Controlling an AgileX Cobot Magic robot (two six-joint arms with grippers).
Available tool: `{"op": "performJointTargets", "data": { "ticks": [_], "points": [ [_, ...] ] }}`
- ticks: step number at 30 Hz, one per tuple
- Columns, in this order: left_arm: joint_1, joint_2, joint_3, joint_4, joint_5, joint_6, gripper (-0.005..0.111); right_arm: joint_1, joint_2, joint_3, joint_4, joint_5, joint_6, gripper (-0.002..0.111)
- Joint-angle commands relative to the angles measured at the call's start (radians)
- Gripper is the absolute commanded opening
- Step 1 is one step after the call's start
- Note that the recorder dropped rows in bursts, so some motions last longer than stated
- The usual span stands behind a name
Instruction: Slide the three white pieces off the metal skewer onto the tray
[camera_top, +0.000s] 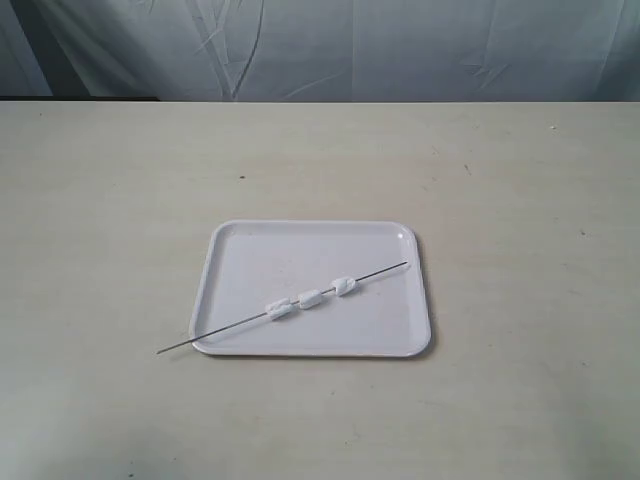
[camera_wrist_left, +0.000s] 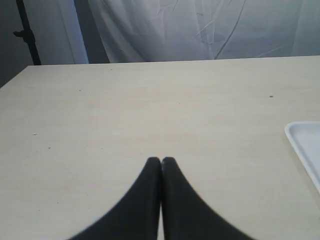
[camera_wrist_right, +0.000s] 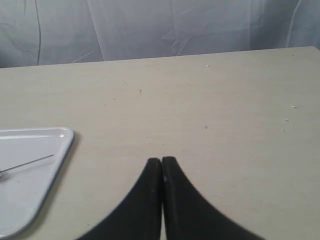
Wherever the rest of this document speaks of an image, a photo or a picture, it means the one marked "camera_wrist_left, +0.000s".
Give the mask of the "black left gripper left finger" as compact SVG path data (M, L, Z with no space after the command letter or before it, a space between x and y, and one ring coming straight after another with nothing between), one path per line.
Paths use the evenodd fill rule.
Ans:
M160 160L147 159L125 195L72 240L156 240L160 218Z

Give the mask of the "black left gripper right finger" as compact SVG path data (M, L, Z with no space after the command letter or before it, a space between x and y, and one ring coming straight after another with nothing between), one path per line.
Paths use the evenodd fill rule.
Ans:
M212 210L189 184L176 160L162 167L162 222L166 240L251 240Z

